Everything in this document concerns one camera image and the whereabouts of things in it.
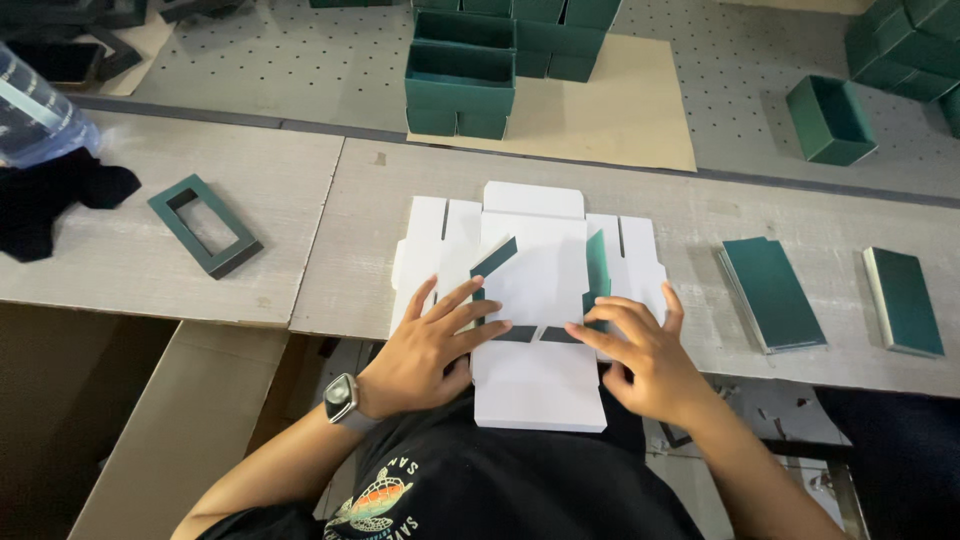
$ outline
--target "turtle graphic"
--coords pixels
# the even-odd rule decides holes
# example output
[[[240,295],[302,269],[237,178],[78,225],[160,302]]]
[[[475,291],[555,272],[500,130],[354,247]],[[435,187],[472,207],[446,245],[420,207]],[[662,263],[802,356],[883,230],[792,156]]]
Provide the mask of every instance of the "turtle graphic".
[[[413,486],[413,482],[404,484],[401,479],[388,478],[387,468],[384,467],[377,473],[376,481],[357,497],[357,502],[353,502],[353,497],[347,499],[337,510],[337,517],[330,520],[327,526],[350,522],[351,527],[364,532],[383,530],[392,525],[394,520],[375,516],[392,508]]]

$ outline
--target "watch face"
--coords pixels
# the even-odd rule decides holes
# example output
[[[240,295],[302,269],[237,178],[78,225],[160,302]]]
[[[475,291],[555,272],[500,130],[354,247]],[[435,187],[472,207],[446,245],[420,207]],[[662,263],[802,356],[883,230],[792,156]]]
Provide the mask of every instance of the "watch face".
[[[331,422],[338,420],[337,416],[343,413],[353,401],[353,388],[347,374],[343,374],[332,382],[324,392],[324,407],[326,417]]]

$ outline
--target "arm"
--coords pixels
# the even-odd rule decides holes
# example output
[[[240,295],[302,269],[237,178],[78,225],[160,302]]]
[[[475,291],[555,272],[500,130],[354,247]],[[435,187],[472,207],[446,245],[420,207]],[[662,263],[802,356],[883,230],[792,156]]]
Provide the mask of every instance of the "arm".
[[[668,283],[663,284],[663,295],[668,306],[663,327],[643,304],[618,297],[597,299],[584,321],[613,321],[627,341],[573,323],[566,329],[615,360],[604,384],[620,403],[690,433],[738,536],[846,538],[700,375],[680,344],[680,300]],[[633,382],[627,382],[625,368],[634,373]]]
[[[483,286],[479,276],[421,317],[436,282],[433,277],[420,287],[394,335],[357,376],[360,412],[366,416],[385,418],[450,402],[470,385],[469,365],[462,356],[510,329],[510,321],[497,321],[457,333],[500,309],[498,302],[490,300],[461,306]],[[444,375],[454,361],[453,369]],[[330,424],[324,406],[318,406],[217,480],[183,518],[171,540],[194,540],[228,515],[255,506],[293,501],[316,504],[362,439],[361,432]]]

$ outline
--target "person's left hand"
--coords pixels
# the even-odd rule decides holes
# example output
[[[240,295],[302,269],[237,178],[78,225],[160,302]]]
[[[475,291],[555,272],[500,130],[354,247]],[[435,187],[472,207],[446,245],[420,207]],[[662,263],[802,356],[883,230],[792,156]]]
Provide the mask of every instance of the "person's left hand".
[[[500,310],[500,303],[493,300],[460,306],[483,286],[481,276],[453,289],[421,317],[423,303],[436,283],[433,276],[420,286],[394,335],[357,376],[364,415],[379,419],[449,403],[470,385],[470,367],[464,355],[513,325],[492,321],[457,333],[470,322]],[[456,364],[445,376],[444,369],[454,359]]]

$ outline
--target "black t-shirt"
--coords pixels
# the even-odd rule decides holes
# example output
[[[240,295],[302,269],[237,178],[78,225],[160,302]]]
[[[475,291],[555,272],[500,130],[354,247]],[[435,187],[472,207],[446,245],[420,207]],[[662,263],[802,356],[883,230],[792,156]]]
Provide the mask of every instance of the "black t-shirt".
[[[477,428],[472,392],[391,419],[371,433],[353,497],[328,522],[279,504],[233,514],[201,538],[702,539],[644,465],[640,418],[602,394],[609,426],[594,436]]]

